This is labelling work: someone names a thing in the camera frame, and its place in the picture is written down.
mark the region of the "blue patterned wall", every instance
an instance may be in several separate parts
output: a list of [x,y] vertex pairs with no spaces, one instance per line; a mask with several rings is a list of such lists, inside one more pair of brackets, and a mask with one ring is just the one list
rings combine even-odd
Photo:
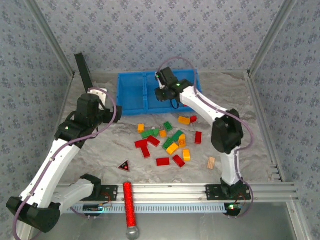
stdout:
[[1,0],[0,9],[0,239],[6,240],[13,223],[6,202],[44,161],[70,78],[23,0]]
[[320,239],[320,2],[298,1],[254,77],[287,181]]
[[200,70],[248,69],[283,0],[37,2],[73,69],[83,52],[92,72],[121,72],[173,56]]

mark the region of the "red foam tube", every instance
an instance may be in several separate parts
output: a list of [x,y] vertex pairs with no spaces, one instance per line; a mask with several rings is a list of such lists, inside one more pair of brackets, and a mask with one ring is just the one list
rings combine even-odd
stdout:
[[125,216],[126,216],[126,226],[136,227],[136,215],[134,207],[134,196],[132,193],[131,182],[125,182],[123,184],[123,193],[124,193],[124,205],[125,205]]

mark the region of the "purple cable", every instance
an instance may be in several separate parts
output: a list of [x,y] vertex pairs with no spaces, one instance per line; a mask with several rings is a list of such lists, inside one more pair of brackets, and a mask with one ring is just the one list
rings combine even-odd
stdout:
[[245,215],[247,215],[247,214],[249,213],[250,209],[251,209],[252,206],[253,206],[253,203],[254,203],[254,191],[252,190],[250,184],[248,184],[245,180],[243,180],[243,178],[240,177],[237,153],[238,153],[239,151],[247,150],[247,149],[249,149],[249,148],[252,147],[252,145],[254,144],[254,133],[252,132],[251,128],[249,127],[249,125],[248,125],[245,121],[243,121],[242,119],[240,119],[240,118],[238,118],[238,117],[236,117],[236,116],[234,116],[234,115],[232,115],[232,114],[230,114],[230,113],[228,113],[228,112],[225,112],[225,111],[223,111],[223,110],[220,110],[220,109],[212,106],[210,103],[206,102],[206,100],[204,100],[200,95],[198,95],[196,69],[195,69],[195,67],[193,66],[193,64],[192,64],[189,60],[187,60],[186,58],[181,57],[181,56],[171,57],[171,58],[167,59],[164,63],[162,63],[162,65],[158,68],[157,72],[159,72],[159,71],[161,70],[161,68],[162,68],[166,63],[168,63],[169,61],[174,60],[174,59],[180,59],[180,60],[185,61],[185,62],[193,69],[193,74],[194,74],[194,84],[193,84],[194,94],[198,97],[198,99],[199,99],[201,102],[203,102],[205,105],[207,105],[208,107],[212,108],[213,110],[215,110],[215,111],[217,111],[217,112],[219,112],[219,113],[221,113],[221,114],[227,115],[227,116],[229,116],[229,117],[237,120],[238,122],[240,122],[242,125],[245,126],[245,128],[248,130],[248,132],[249,132],[249,134],[250,134],[250,143],[249,143],[247,146],[241,147],[241,148],[236,149],[236,150],[234,151],[234,167],[235,167],[235,170],[236,170],[235,174],[236,174],[236,176],[238,177],[238,179],[239,179],[241,182],[243,182],[243,184],[245,184],[245,185],[248,186],[248,188],[249,188],[249,190],[250,190],[250,192],[251,192],[251,204],[249,205],[248,209],[247,209],[243,214],[241,214],[240,216],[238,216],[238,218],[244,217]]
[[[83,141],[83,140],[87,140],[87,139],[90,139],[92,137],[95,137],[101,133],[103,133],[105,130],[107,130],[110,125],[115,121],[116,119],[116,115],[117,115],[117,104],[116,104],[116,101],[113,99],[113,97],[111,97],[111,95],[109,95],[108,92],[98,88],[98,87],[92,87],[92,88],[89,88],[89,90],[97,90],[97,91],[100,91],[104,94],[106,94],[108,96],[108,98],[111,100],[112,104],[113,104],[113,116],[112,116],[112,119],[111,121],[107,124],[107,126],[105,126],[102,130],[100,131],[97,131],[91,135],[88,135],[88,136],[83,136],[83,137],[79,137],[77,139],[74,139],[74,140],[71,140],[69,142],[67,142],[66,144],[62,145],[51,157],[51,159],[55,159],[56,156],[67,146],[71,145],[71,144],[74,144],[74,143],[77,143],[77,142],[80,142],[80,141]],[[17,234],[17,223],[18,223],[18,218],[19,218],[19,215],[22,211],[22,209],[24,208],[24,206],[27,204],[27,202],[29,201],[29,199],[31,198],[31,196],[35,193],[37,187],[39,186],[39,184],[41,183],[42,179],[44,178],[48,168],[50,167],[51,163],[53,161],[49,161],[47,163],[47,165],[45,166],[43,172],[41,173],[40,177],[38,178],[38,180],[36,181],[36,183],[34,184],[32,190],[30,191],[29,195],[25,198],[25,200],[21,203],[21,205],[19,206],[18,210],[16,211],[16,214],[14,216],[14,219],[13,219],[13,227],[12,227],[12,233],[13,233],[13,236],[15,238],[15,240],[21,240],[20,237],[18,236]],[[34,238],[30,239],[30,240],[35,240],[39,235],[40,235],[41,232],[39,232]]]

